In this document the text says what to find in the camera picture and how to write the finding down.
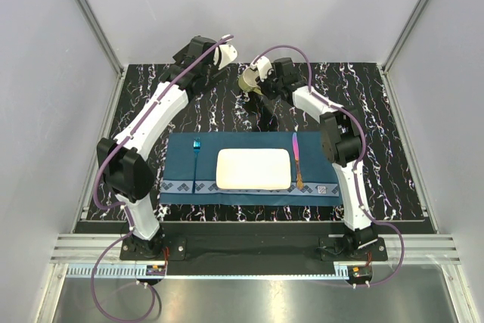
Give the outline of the blue fork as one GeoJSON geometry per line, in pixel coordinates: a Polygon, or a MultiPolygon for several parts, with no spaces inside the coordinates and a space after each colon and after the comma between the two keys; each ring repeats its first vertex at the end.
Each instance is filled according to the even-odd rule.
{"type": "Polygon", "coordinates": [[[193,178],[192,178],[192,189],[191,193],[194,194],[196,191],[196,179],[197,179],[197,159],[201,149],[201,140],[199,138],[195,138],[193,142],[193,151],[194,151],[194,171],[193,171],[193,178]]]}

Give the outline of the yellow-green ceramic mug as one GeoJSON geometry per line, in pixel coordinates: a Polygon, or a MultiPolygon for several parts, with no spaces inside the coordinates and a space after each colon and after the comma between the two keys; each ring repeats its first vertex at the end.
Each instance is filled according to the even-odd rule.
{"type": "Polygon", "coordinates": [[[256,74],[248,67],[239,76],[237,84],[241,91],[252,92],[252,87],[258,85],[256,74]]]}

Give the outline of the white rectangular plate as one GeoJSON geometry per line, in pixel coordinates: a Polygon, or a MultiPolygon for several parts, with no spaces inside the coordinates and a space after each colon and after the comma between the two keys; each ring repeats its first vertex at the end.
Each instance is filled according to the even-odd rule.
{"type": "Polygon", "coordinates": [[[291,185],[290,155],[280,148],[222,149],[216,162],[216,185],[222,190],[276,191],[291,185]]]}

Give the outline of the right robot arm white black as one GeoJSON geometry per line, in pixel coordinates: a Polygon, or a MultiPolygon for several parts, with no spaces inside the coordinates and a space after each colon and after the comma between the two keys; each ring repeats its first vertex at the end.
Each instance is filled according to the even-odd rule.
{"type": "Polygon", "coordinates": [[[363,182],[362,158],[366,151],[363,128],[355,107],[343,106],[320,94],[302,79],[291,58],[271,62],[262,56],[250,64],[238,81],[245,92],[269,99],[280,98],[319,122],[324,155],[337,174],[347,228],[333,247],[321,250],[331,256],[346,254],[361,259],[376,240],[368,217],[368,199],[363,182]]]}

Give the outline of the blue cloth placemat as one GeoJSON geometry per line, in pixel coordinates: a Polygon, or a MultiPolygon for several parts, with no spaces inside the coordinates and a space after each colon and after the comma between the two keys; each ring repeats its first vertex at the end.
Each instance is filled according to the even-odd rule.
{"type": "Polygon", "coordinates": [[[172,133],[169,136],[161,204],[241,205],[269,207],[335,207],[341,205],[337,175],[321,149],[318,132],[299,132],[300,169],[304,188],[296,186],[291,132],[202,132],[172,133]],[[193,142],[201,140],[197,159],[196,191],[191,193],[194,171],[193,142]],[[280,148],[288,151],[291,186],[279,191],[230,191],[216,185],[216,161],[220,150],[231,148],[280,148]]]}

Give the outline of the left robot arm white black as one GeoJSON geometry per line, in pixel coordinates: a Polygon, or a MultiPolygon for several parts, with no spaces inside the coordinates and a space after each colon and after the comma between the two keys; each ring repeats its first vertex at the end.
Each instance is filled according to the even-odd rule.
{"type": "Polygon", "coordinates": [[[100,210],[119,207],[125,213],[129,230],[123,239],[146,259],[156,259],[163,252],[162,228],[150,201],[155,177],[147,159],[172,119],[237,58],[237,50],[230,44],[232,38],[192,38],[174,55],[155,92],[133,121],[114,138],[102,138],[97,144],[95,184],[107,187],[114,201],[103,204],[96,191],[92,198],[100,210]]]}

